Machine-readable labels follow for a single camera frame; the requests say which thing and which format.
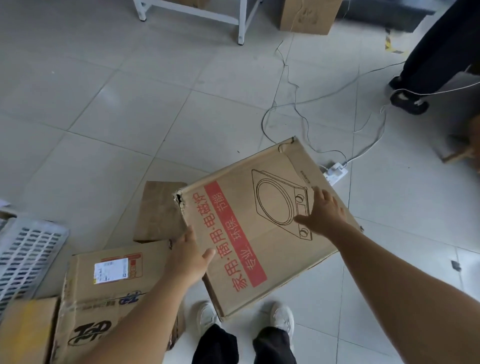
left hand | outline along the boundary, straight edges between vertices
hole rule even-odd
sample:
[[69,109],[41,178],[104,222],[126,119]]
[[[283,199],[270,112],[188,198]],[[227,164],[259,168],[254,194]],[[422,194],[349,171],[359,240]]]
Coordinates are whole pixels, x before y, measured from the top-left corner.
[[180,280],[190,287],[205,274],[216,250],[209,248],[203,253],[198,250],[195,234],[191,226],[172,247],[172,252],[165,265],[164,277]]

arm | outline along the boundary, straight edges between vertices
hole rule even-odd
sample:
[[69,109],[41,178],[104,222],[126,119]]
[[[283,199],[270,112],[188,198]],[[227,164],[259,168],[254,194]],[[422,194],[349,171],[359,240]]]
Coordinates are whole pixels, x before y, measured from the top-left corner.
[[383,330],[408,364],[478,363],[480,303],[393,255],[346,223],[336,200],[314,188],[310,216],[295,221],[338,249]]
[[163,277],[78,364],[161,363],[182,298],[214,255],[214,249],[200,254],[189,228],[173,245]]

induction cooker illustration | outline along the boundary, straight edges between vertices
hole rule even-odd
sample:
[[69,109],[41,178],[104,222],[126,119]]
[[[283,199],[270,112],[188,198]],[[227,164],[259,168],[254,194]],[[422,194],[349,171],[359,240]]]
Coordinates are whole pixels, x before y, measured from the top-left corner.
[[312,240],[310,230],[293,221],[296,215],[310,214],[307,188],[264,170],[252,170],[252,179],[257,213],[300,239]]

shoe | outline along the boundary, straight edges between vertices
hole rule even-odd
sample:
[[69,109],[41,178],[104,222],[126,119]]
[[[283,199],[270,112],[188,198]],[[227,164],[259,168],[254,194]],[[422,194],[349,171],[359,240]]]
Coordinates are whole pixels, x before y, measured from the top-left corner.
[[393,106],[401,108],[412,115],[421,115],[428,110],[428,102],[419,97],[407,96],[405,92],[394,92],[390,97]]
[[197,312],[197,327],[200,335],[203,336],[213,324],[222,327],[222,323],[220,322],[211,302],[203,301]]
[[270,312],[270,325],[287,332],[290,338],[290,349],[293,352],[293,329],[295,322],[290,307],[286,304],[275,302]]
[[391,81],[388,83],[388,85],[394,89],[394,90],[399,90],[402,87],[402,78],[400,76],[395,76],[394,78],[391,79]]

black shoe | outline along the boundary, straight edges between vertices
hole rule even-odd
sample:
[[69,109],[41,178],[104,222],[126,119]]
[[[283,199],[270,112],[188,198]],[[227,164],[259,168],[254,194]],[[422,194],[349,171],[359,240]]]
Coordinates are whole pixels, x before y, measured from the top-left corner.
[[402,78],[400,76],[395,76],[392,78],[392,80],[388,83],[388,85],[394,89],[394,90],[399,90],[402,87]]
[[428,110],[429,103],[419,97],[408,97],[403,92],[394,92],[390,101],[393,106],[401,108],[412,115],[421,115]]

